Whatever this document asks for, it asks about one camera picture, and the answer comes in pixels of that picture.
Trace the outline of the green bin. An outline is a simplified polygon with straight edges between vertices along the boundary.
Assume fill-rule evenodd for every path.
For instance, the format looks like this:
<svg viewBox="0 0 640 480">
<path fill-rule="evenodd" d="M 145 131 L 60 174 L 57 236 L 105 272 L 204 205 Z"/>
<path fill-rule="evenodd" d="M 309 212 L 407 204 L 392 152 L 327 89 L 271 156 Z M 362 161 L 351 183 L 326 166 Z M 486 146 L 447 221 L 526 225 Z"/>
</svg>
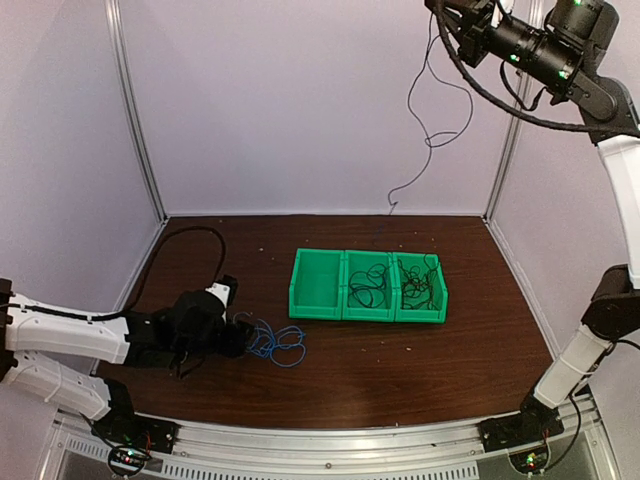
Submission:
<svg viewBox="0 0 640 480">
<path fill-rule="evenodd" d="M 449 292 L 436 254 L 394 253 L 398 274 L 397 323 L 442 325 L 446 322 Z"/>
<path fill-rule="evenodd" d="M 397 293 L 390 253 L 345 251 L 346 287 L 343 319 L 392 323 Z"/>
<path fill-rule="evenodd" d="M 343 250 L 298 249 L 289 285 L 289 317 L 341 320 L 345 285 Z"/>
</svg>

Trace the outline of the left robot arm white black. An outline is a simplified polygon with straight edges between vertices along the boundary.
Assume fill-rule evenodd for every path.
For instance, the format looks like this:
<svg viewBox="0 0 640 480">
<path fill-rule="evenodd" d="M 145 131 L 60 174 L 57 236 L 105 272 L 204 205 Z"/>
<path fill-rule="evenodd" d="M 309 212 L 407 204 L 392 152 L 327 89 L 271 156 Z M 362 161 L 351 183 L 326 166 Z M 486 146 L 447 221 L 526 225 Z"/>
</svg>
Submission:
<svg viewBox="0 0 640 480">
<path fill-rule="evenodd" d="M 94 313 L 42 304 L 1 282 L 1 381 L 75 410 L 123 444 L 144 433 L 128 389 L 120 382 L 77 372 L 51 354 L 97 359 L 131 368 L 182 370 L 190 358 L 237 358 L 247 350 L 254 326 L 227 317 L 235 295 L 232 277 L 204 290 L 181 294 L 173 306 L 153 313 Z"/>
</svg>

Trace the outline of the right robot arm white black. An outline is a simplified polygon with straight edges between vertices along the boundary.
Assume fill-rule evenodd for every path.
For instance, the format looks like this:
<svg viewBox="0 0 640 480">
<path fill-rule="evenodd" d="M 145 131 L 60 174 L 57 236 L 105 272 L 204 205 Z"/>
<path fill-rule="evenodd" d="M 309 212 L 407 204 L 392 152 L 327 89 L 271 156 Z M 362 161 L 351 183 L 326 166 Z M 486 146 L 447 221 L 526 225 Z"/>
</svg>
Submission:
<svg viewBox="0 0 640 480">
<path fill-rule="evenodd" d="M 577 332 L 513 419 L 513 433 L 530 442 L 615 344 L 639 328 L 639 116 L 628 89 L 598 72 L 619 15 L 606 1 L 558 1 L 542 26 L 534 27 L 500 1 L 428 1 L 425 6 L 436 18 L 449 58 L 478 95 L 531 125 L 589 136 L 622 222 L 626 264 L 603 274 Z M 487 55 L 541 83 L 552 104 L 575 104 L 581 123 L 541 119 L 491 94 L 469 72 Z"/>
</svg>

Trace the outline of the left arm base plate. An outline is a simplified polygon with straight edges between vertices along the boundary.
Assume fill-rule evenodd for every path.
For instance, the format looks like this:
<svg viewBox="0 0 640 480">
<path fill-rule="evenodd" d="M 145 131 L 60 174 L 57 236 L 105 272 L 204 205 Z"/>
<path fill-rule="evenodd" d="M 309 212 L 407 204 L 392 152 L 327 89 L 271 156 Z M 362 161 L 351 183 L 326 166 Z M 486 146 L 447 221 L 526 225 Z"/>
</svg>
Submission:
<svg viewBox="0 0 640 480">
<path fill-rule="evenodd" d="M 177 423 L 143 415 L 109 413 L 91 422 L 96 436 L 116 444 L 135 446 L 150 452 L 171 454 L 177 437 Z"/>
</svg>

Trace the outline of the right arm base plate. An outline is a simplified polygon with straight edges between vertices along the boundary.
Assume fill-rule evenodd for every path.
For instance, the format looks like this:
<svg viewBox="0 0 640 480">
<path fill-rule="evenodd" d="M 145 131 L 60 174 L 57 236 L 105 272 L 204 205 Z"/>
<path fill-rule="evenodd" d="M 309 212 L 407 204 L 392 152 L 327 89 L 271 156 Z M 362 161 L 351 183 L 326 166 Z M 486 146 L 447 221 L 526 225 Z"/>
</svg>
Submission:
<svg viewBox="0 0 640 480">
<path fill-rule="evenodd" d="M 555 415 L 543 419 L 533 413 L 519 412 L 483 420 L 478 430 L 484 451 L 489 453 L 542 442 L 548 435 L 562 434 L 564 425 Z"/>
</svg>

